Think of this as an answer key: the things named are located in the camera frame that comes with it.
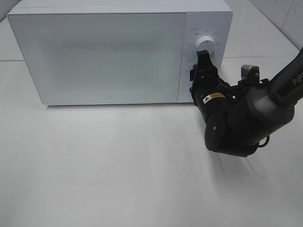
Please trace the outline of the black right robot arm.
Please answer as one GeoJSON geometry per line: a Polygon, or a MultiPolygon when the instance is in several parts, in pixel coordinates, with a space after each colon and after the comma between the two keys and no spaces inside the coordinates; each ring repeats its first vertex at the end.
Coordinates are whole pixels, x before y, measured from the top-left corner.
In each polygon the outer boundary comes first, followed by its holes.
{"type": "Polygon", "coordinates": [[[208,150],[247,157],[293,119],[303,97],[301,52],[272,79],[260,79],[256,65],[243,65],[235,86],[219,77],[208,51],[196,54],[189,91],[205,122],[208,150]]]}

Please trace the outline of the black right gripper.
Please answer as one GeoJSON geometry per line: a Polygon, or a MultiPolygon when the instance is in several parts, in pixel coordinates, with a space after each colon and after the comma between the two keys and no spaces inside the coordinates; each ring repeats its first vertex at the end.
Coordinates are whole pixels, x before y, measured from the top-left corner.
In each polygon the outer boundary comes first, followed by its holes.
{"type": "Polygon", "coordinates": [[[227,92],[230,85],[221,79],[217,68],[213,65],[207,50],[197,51],[197,64],[189,71],[192,85],[189,89],[195,106],[204,104],[204,97],[212,93],[227,92]]]}

